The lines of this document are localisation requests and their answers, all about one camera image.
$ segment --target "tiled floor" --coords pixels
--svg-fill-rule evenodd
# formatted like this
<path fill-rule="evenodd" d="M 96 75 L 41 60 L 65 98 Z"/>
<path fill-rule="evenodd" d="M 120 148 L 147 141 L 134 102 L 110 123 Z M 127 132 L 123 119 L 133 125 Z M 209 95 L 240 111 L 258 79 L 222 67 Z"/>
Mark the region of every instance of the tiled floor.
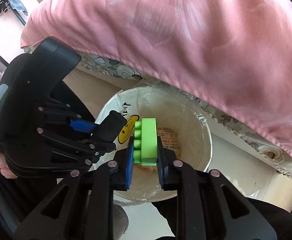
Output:
<path fill-rule="evenodd" d="M 64 80 L 94 116 L 120 90 L 118 86 L 77 69 Z M 219 169 L 243 194 L 291 210 L 292 180 L 220 137 L 213 134 L 212 139 L 213 158 L 210 169 Z M 151 203 L 124 209 L 130 224 L 121 237 L 122 240 L 150 240 L 172 235 L 167 221 Z"/>

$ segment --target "human hand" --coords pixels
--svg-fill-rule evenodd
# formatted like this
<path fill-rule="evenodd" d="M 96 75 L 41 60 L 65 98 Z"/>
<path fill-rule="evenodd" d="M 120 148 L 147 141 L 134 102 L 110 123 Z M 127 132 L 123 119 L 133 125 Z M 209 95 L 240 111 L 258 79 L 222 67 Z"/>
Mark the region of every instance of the human hand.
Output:
<path fill-rule="evenodd" d="M 12 173 L 12 171 L 8 168 L 5 156 L 0 153 L 0 173 L 6 178 L 6 179 L 16 179 L 17 176 Z"/>

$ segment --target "pink fabric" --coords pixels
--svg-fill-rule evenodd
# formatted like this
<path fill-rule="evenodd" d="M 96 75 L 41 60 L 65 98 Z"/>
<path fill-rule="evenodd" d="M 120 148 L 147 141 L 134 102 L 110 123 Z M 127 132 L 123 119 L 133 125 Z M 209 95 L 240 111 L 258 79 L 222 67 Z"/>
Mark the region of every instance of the pink fabric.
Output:
<path fill-rule="evenodd" d="M 189 92 L 292 156 L 289 0 L 44 0 L 21 46 L 48 36 Z"/>

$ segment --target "plastic bag liner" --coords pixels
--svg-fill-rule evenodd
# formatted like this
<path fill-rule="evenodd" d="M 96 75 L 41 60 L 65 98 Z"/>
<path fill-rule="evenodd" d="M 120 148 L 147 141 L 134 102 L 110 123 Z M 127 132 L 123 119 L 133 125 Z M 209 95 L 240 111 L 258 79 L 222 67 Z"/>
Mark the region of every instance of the plastic bag liner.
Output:
<path fill-rule="evenodd" d="M 174 150 L 177 158 L 196 170 L 207 170 L 212 158 L 212 139 L 203 110 L 189 95 L 159 86 L 120 91 L 106 103 L 95 122 L 101 123 L 111 110 L 121 112 L 127 119 L 127 126 L 115 140 L 117 150 L 127 147 L 137 120 L 156 118 L 157 135 L 161 136 L 163 146 Z M 112 160 L 114 154 L 115 151 L 102 156 L 94 168 Z M 121 198 L 117 200 L 114 196 L 114 203 L 127 206 L 165 200 L 177 193 L 161 190 L 156 166 L 134 164 L 130 189 L 115 194 Z"/>

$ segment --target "blue cloth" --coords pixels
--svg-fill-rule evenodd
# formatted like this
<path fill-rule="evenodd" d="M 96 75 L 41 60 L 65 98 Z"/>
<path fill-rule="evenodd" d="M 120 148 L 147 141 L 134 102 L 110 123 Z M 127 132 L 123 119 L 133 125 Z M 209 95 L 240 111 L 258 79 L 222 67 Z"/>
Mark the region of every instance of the blue cloth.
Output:
<path fill-rule="evenodd" d="M 26 16 L 28 15 L 28 12 L 25 6 L 23 5 L 23 3 L 21 2 L 21 0 L 8 0 L 8 1 L 12 9 L 15 9 L 18 12 L 23 12 Z"/>

